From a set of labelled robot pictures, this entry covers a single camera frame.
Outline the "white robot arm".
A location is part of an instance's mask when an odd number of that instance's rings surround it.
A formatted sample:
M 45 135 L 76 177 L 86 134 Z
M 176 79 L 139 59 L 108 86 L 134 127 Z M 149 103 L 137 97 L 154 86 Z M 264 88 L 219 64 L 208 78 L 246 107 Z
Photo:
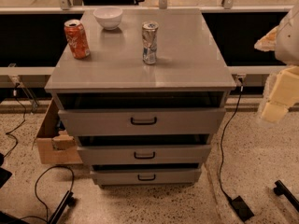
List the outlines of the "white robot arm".
M 254 48 L 274 51 L 275 58 L 286 64 L 284 69 L 266 80 L 259 106 L 260 121 L 278 123 L 299 102 L 299 4 L 278 26 L 260 38 Z

